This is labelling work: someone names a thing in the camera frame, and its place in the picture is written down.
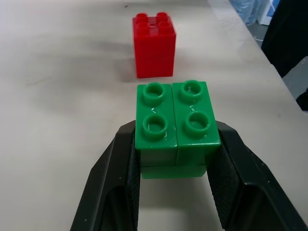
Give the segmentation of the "red toy brick cube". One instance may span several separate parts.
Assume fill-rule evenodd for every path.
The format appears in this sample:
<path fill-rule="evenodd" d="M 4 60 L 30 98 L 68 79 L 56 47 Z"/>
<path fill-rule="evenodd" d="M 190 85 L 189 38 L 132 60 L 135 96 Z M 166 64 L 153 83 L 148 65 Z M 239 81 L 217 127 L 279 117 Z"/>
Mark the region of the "red toy brick cube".
<path fill-rule="evenodd" d="M 176 31 L 166 12 L 139 13 L 132 19 L 137 78 L 171 77 Z"/>

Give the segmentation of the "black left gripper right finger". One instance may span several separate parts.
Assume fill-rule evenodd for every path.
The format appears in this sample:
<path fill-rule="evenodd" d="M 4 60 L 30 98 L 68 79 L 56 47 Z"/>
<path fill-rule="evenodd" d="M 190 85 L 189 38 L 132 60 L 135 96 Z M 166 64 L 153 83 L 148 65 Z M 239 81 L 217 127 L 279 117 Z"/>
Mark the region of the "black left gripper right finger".
<path fill-rule="evenodd" d="M 237 131 L 217 122 L 221 147 L 207 170 L 225 231 L 308 231 L 268 166 Z"/>

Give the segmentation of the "green toy brick cube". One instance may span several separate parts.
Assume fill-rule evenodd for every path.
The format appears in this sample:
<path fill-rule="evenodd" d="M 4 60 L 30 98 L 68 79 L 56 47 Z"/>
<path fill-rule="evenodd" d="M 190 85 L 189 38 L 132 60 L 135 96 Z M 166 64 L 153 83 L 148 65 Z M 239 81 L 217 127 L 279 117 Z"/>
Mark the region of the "green toy brick cube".
<path fill-rule="evenodd" d="M 205 82 L 137 87 L 135 149 L 144 179 L 201 177 L 220 145 Z"/>

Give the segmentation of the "blue plastic sheeting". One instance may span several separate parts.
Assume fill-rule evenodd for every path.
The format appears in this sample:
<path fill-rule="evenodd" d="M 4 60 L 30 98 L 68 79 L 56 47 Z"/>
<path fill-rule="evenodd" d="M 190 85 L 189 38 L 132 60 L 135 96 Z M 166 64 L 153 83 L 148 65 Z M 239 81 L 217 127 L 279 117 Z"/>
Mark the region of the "blue plastic sheeting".
<path fill-rule="evenodd" d="M 268 26 L 280 0 L 229 0 L 229 2 L 247 26 L 256 22 Z"/>

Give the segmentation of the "black cloth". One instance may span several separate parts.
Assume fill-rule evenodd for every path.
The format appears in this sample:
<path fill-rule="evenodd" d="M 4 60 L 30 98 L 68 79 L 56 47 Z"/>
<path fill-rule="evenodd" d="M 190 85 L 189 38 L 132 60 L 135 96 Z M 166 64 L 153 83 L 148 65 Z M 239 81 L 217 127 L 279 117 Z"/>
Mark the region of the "black cloth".
<path fill-rule="evenodd" d="M 280 0 L 261 49 L 281 77 L 308 57 L 308 0 Z"/>

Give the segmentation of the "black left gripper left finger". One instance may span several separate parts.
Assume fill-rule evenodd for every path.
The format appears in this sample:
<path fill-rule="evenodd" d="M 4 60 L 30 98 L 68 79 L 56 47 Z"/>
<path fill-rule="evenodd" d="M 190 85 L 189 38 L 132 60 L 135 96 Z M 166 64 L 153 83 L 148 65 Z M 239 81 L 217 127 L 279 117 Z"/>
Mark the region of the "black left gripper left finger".
<path fill-rule="evenodd" d="M 92 167 L 70 231 L 137 231 L 140 178 L 131 121 Z"/>

